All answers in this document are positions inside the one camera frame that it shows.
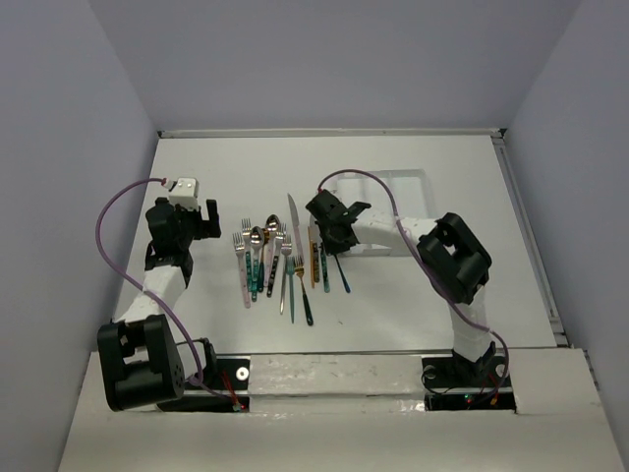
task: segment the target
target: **white wall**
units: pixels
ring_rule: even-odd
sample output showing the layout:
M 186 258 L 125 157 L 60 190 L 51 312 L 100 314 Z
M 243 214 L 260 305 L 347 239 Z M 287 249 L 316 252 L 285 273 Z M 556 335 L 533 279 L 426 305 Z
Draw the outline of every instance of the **white wall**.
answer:
M 629 465 L 629 3 L 584 0 L 507 133 L 561 318 Z
M 90 0 L 158 129 L 489 127 L 579 0 Z
M 85 0 L 3 2 L 0 64 L 0 470 L 51 471 L 120 287 L 96 216 L 148 174 L 156 136 Z M 107 220 L 118 261 L 142 197 Z

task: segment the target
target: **utensil handle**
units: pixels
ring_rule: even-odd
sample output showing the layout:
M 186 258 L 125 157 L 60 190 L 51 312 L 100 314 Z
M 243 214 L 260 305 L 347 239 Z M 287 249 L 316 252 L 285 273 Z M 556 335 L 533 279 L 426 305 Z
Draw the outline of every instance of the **utensil handle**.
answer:
M 264 287 L 268 286 L 268 282 L 271 277 L 271 260 L 273 259 L 273 241 L 271 240 L 266 246 L 264 246 L 264 260 L 266 261 L 266 269 L 264 270 Z
M 252 283 L 252 255 L 249 251 L 245 253 L 245 259 L 247 260 L 247 289 L 251 292 Z
M 271 275 L 268 278 L 268 290 L 266 290 L 266 296 L 270 298 L 273 294 L 273 285 L 275 285 L 275 272 L 277 272 L 277 263 L 279 263 L 279 256 L 273 256 L 273 268 L 271 269 Z
M 306 287 L 304 286 L 304 281 L 302 281 L 302 296 L 304 297 L 304 310 L 306 311 L 306 323 L 308 323 L 308 326 L 312 326 L 315 324 L 315 320 L 313 320 L 313 312 L 311 312 L 311 304 L 308 302 L 308 295 L 306 295 Z
M 345 287 L 345 291 L 347 293 L 352 293 L 352 289 L 350 288 L 350 284 L 347 282 L 347 278 L 345 278 L 345 273 L 343 273 L 343 269 L 341 268 L 341 263 L 338 262 L 338 258 L 334 256 L 336 260 L 336 264 L 338 265 L 338 271 L 341 272 L 341 278 L 343 279 L 343 286 Z
M 254 255 L 254 270 L 252 272 L 252 302 L 257 300 L 257 255 Z
M 295 292 L 293 290 L 293 275 L 288 276 L 288 284 L 291 292 L 291 323 L 295 324 Z
M 321 272 L 323 272 L 323 290 L 325 293 L 330 291 L 330 281 L 327 278 L 327 257 L 325 256 L 325 250 L 323 249 L 323 243 L 321 243 Z
M 318 270 L 318 246 L 313 243 L 313 257 L 314 257 L 314 283 L 319 283 L 319 270 Z
M 259 272 L 257 273 L 257 291 L 264 291 L 264 260 L 259 262 Z
M 284 257 L 284 270 L 282 272 L 282 297 L 279 300 L 279 314 L 284 315 L 284 300 L 286 300 L 286 257 Z
M 315 245 L 312 241 L 309 242 L 309 247 L 311 250 L 311 285 L 315 288 Z
M 240 289 L 243 292 L 243 302 L 245 302 L 245 308 L 250 308 L 252 302 L 249 299 L 249 289 L 247 287 L 247 272 L 245 271 L 245 260 L 238 258 L 238 272 L 240 275 Z
M 257 266 L 259 265 L 259 261 L 257 259 L 258 257 L 257 255 L 255 255 L 254 256 L 254 270 L 252 271 L 252 292 L 255 291 L 253 289 L 254 287 L 257 288 L 257 274 L 258 274 Z

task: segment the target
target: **white table surface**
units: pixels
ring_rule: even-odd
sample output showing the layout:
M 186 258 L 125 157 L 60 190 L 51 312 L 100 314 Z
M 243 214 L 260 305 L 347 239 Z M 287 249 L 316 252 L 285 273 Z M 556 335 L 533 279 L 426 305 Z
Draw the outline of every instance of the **white table surface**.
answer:
M 293 365 L 291 358 L 277 362 Z M 622 472 L 611 431 L 579 350 L 515 349 L 511 378 L 518 414 L 510 411 L 395 411 L 380 398 L 348 397 L 343 372 L 362 370 L 372 356 L 340 363 L 339 397 L 252 398 L 247 414 L 119 412 L 107 407 L 98 356 L 91 356 L 60 472 L 110 471 L 583 471 Z M 374 358 L 382 362 L 381 356 Z M 409 359 L 387 361 L 408 379 Z M 269 369 L 289 390 L 294 372 L 252 359 L 251 380 Z M 322 360 L 322 372 L 333 362 Z M 369 369 L 374 381 L 390 372 Z M 277 389 L 277 384 L 269 388 Z M 406 381 L 401 389 L 406 389 Z M 301 394 L 320 383 L 299 381 Z
M 314 327 L 306 325 L 301 296 L 296 324 L 290 324 L 287 313 L 279 316 L 279 285 L 272 299 L 262 295 L 250 310 L 244 308 L 231 236 L 240 230 L 241 218 L 262 225 L 276 213 L 290 225 L 289 192 L 300 210 L 302 239 L 308 241 L 310 215 L 304 206 L 321 178 L 343 167 L 423 169 L 437 215 L 459 213 L 492 256 L 488 322 L 510 346 L 555 345 L 497 158 L 484 136 L 161 140 L 151 176 L 199 179 L 200 201 L 218 200 L 223 230 L 219 240 L 193 243 L 192 281 L 174 307 L 193 337 L 208 337 L 219 353 L 451 348 L 446 305 L 411 258 L 343 260 L 351 295 L 330 259 L 331 293 L 323 293 L 321 284 L 316 290 L 307 285 Z M 164 195 L 159 185 L 149 186 L 143 213 Z M 105 235 L 105 240 L 114 237 L 107 235 L 106 222 Z M 142 216 L 129 263 L 135 277 L 143 276 L 149 239 Z M 135 294 L 124 285 L 118 316 Z M 175 336 L 181 339 L 178 332 Z

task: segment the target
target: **butter knife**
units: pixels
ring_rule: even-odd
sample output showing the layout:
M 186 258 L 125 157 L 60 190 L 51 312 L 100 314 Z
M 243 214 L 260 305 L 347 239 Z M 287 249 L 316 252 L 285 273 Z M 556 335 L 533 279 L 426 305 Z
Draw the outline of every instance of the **butter knife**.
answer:
M 293 234 L 295 235 L 295 246 L 297 246 L 297 255 L 304 261 L 304 247 L 302 246 L 302 237 L 299 234 L 299 215 L 297 214 L 297 206 L 291 194 L 288 195 L 288 207 L 291 209 L 291 220 L 293 222 Z

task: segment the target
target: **cutlery pile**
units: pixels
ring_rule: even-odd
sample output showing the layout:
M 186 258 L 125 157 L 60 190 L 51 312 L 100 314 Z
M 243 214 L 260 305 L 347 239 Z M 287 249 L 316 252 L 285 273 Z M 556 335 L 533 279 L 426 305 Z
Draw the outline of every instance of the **cutlery pile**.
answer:
M 297 275 L 302 288 L 306 322 L 309 326 L 312 326 L 315 324 L 315 321 L 313 319 L 308 294 L 306 293 L 306 286 L 304 285 L 306 258 L 304 257 L 304 247 L 302 246 L 299 231 L 299 215 L 295 201 L 290 194 L 288 194 L 288 206 L 291 212 L 295 246 L 293 246 L 293 238 L 289 234 L 286 223 L 281 223 L 279 217 L 275 214 L 272 214 L 266 219 L 264 226 L 252 226 L 252 222 L 249 218 L 243 218 L 241 230 L 233 235 L 234 252 L 238 258 L 243 303 L 245 304 L 245 308 L 250 308 L 252 302 L 257 301 L 258 293 L 263 293 L 264 289 L 266 289 L 266 297 L 271 298 L 278 268 L 282 266 L 279 313 L 280 315 L 284 314 L 286 306 L 286 281 L 288 279 L 291 323 L 295 322 L 293 277 Z M 320 240 L 318 227 L 312 217 L 308 226 L 308 240 L 311 261 L 311 287 L 315 288 L 315 285 L 322 281 L 323 291 L 329 293 L 330 284 L 327 272 L 327 256 L 323 243 Z M 341 269 L 341 265 L 336 256 L 334 256 L 334 259 L 338 264 L 345 291 L 350 293 L 350 286 Z

